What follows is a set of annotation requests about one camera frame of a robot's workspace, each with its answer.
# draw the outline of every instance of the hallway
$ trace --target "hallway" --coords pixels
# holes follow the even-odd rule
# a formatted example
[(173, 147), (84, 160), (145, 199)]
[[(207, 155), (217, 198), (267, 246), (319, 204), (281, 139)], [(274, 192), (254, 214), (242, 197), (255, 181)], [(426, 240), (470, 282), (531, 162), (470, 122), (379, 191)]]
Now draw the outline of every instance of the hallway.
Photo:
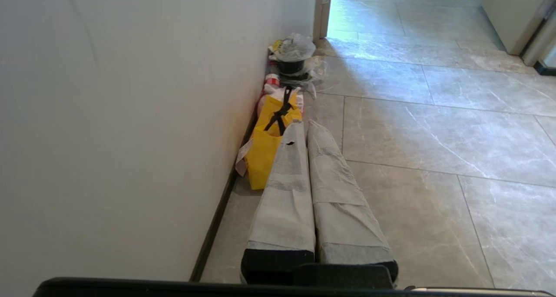
[[(556, 293), (556, 78), (509, 56), (480, 0), (332, 0), (304, 119), (330, 129), (398, 288)], [(261, 192), (240, 178), (202, 281), (239, 283)]]

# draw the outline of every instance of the black container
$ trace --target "black container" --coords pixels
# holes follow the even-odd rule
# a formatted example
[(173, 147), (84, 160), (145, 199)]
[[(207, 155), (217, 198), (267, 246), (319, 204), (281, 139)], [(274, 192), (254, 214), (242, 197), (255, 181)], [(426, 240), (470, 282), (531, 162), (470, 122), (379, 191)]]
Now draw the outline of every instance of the black container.
[(278, 63), (278, 70), (280, 73), (284, 75), (291, 75), (293, 73), (300, 72), (303, 69), (303, 65), (305, 61), (298, 61), (298, 62), (281, 62), (277, 61)]

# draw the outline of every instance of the yellow bag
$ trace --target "yellow bag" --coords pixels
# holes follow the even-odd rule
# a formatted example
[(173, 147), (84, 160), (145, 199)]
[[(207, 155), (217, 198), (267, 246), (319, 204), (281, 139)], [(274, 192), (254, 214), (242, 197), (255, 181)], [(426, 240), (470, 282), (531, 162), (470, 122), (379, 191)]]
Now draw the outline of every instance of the yellow bag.
[[(288, 87), (284, 99), (290, 97)], [(301, 121), (301, 111), (296, 106), (296, 93), (291, 94), (289, 105), (278, 99), (266, 96), (255, 129), (252, 134), (253, 144), (245, 155), (252, 190), (262, 190), (272, 170), (274, 156), (282, 140), (284, 129), (294, 120)]]

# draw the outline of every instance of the black baseboard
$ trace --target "black baseboard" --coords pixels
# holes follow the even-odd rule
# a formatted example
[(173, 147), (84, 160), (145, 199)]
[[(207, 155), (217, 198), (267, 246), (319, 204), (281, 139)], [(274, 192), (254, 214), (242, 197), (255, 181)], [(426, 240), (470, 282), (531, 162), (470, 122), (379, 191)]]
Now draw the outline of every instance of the black baseboard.
[[(251, 120), (249, 121), (247, 131), (245, 131), (245, 135), (242, 140), (242, 146), (248, 142), (256, 123), (257, 112), (256, 109), (254, 109)], [(222, 197), (220, 198), (220, 202), (218, 203), (218, 207), (216, 208), (214, 217), (212, 217), (212, 222), (205, 236), (205, 241), (203, 242), (203, 246), (201, 246), (201, 251), (197, 256), (195, 267), (193, 267), (193, 272), (191, 273), (191, 277), (189, 278), (190, 282), (199, 282), (201, 280), (205, 265), (207, 263), (207, 260), (209, 259), (212, 244), (214, 243), (214, 239), (216, 238), (216, 232), (218, 232), (220, 222), (222, 221), (222, 217), (224, 216), (224, 210), (226, 210), (228, 200), (230, 200), (230, 194), (232, 192), (232, 189), (234, 188), (236, 178), (238, 178), (238, 173), (236, 172), (234, 166), (232, 166), (232, 171), (230, 172), (230, 176), (228, 177), (228, 182), (226, 182), (224, 192), (222, 193)]]
[(542, 62), (536, 62), (533, 68), (535, 68), (541, 76), (556, 76), (556, 68), (547, 67)]

